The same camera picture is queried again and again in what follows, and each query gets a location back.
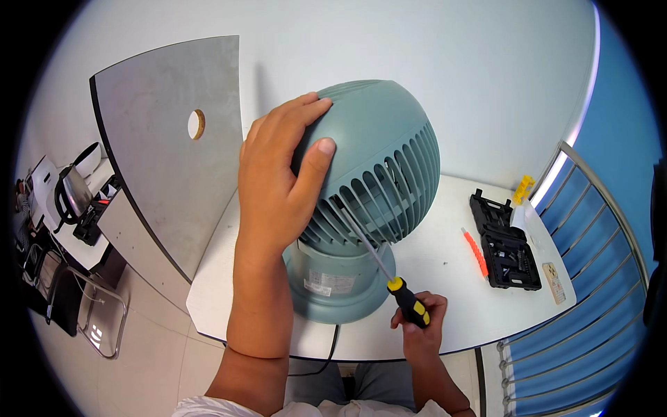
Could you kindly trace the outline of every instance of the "fan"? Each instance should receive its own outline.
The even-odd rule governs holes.
[[[308,226],[283,256],[294,310],[340,324],[371,314],[389,294],[342,210],[395,274],[389,244],[412,232],[430,208],[440,153],[421,105],[394,81],[351,81],[317,94],[333,105],[306,129],[292,171],[298,175],[305,151],[321,137],[332,137],[337,149]]]

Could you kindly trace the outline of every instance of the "right hand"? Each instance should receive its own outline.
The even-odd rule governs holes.
[[[392,329],[402,325],[403,354],[412,366],[427,364],[438,358],[442,343],[442,321],[447,311],[447,299],[441,295],[424,291],[415,294],[415,297],[426,307],[431,318],[429,325],[421,329],[416,324],[408,323],[400,308],[396,309],[390,325]]]

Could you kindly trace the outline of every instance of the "hand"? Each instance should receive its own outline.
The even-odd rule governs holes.
[[[397,308],[390,325],[392,329],[399,324],[403,326],[403,354],[413,367],[438,359],[442,343],[442,321],[447,311],[447,299],[443,296],[424,291],[415,294],[415,297],[426,307],[431,318],[430,324],[420,329],[416,324],[408,323],[401,309]]]
[[[253,122],[239,156],[240,244],[276,257],[303,232],[329,169],[336,144],[325,137],[303,156],[297,178],[290,168],[305,127],[331,107],[314,92],[288,101]]]

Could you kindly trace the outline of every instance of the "desk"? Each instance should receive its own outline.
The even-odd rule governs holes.
[[[99,164],[97,169],[88,177],[85,178],[85,182],[88,185],[93,196],[99,191],[100,188],[104,185],[105,182],[113,175],[113,168],[111,163],[107,158],[102,159],[102,162]],[[33,224],[37,225],[39,219],[42,216],[41,208],[33,203],[31,207],[31,217]],[[83,243],[83,241],[77,239],[72,234],[76,225],[73,224],[63,224],[60,228],[60,231],[56,234],[53,234],[53,237],[69,252],[70,255],[74,257],[85,269],[93,269],[99,261],[104,256],[107,247],[109,246],[109,241],[100,235],[97,243],[94,246],[88,246]]]
[[[533,207],[526,204],[528,243],[540,271],[542,289],[525,291],[492,288],[481,276],[475,257],[461,233],[465,227],[480,244],[468,205],[477,188],[483,196],[505,202],[512,191],[491,185],[440,176],[436,198],[422,223],[408,237],[394,244],[397,274],[404,276],[414,292],[429,290],[448,298],[440,354],[465,350],[503,339],[542,323],[576,303],[568,271],[556,245]],[[197,331],[226,340],[232,300],[234,245],[238,235],[239,206],[229,203],[204,253],[187,297],[187,309]],[[566,301],[556,305],[542,264],[553,262]],[[333,360],[375,361],[404,358],[403,334],[391,330],[396,310],[392,297],[370,316],[342,324]],[[304,358],[327,358],[334,325],[316,323],[295,314],[290,354]]]

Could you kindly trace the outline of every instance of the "jeans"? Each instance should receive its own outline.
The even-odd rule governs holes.
[[[317,372],[321,367],[322,362],[289,359],[290,374]],[[358,364],[354,379],[354,400],[375,400],[416,412],[412,398],[412,370],[406,361]],[[305,402],[317,407],[323,400],[348,403],[337,364],[330,363],[318,375],[287,377],[285,405]]]

